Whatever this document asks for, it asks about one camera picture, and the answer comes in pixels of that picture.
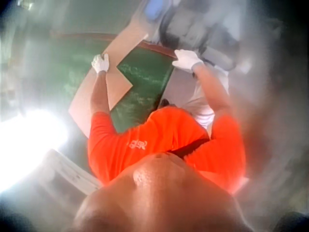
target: forearm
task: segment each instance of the forearm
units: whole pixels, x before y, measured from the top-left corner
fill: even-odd
[[[96,112],[110,113],[105,71],[100,71],[97,74],[90,100],[90,110],[92,115]]]
[[[211,109],[216,113],[231,107],[230,97],[218,78],[203,63],[196,64],[193,71],[197,76],[204,91],[206,100]]]

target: person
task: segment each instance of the person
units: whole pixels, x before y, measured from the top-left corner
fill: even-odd
[[[215,112],[211,137],[184,109],[167,106],[117,133],[106,87],[109,56],[95,56],[88,159],[104,187],[86,197],[72,231],[251,231],[232,193],[245,152],[229,96],[193,51],[176,50]]]

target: blue object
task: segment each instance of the blue object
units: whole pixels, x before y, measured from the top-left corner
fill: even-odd
[[[155,21],[163,11],[164,0],[149,0],[144,13],[148,20]]]

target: hand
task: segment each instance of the hand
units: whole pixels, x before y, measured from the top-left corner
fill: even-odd
[[[107,72],[107,70],[110,66],[108,55],[104,54],[104,58],[102,58],[101,55],[96,55],[93,58],[93,61],[92,61],[91,64],[92,64],[92,67],[96,70],[97,73],[99,73],[100,71]]]
[[[195,64],[203,63],[203,61],[199,59],[197,54],[193,51],[175,50],[175,54],[178,60],[173,61],[173,66],[190,73],[193,72],[192,68]]]

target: green surface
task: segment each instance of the green surface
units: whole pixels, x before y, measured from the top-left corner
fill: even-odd
[[[54,40],[49,45],[43,105],[63,119],[69,130],[69,141],[59,151],[87,171],[87,139],[68,114],[68,108],[93,56],[107,45],[82,39]],[[134,49],[121,62],[118,68],[133,87],[112,110],[118,132],[144,122],[155,109],[171,74],[171,62],[166,56],[141,48]]]

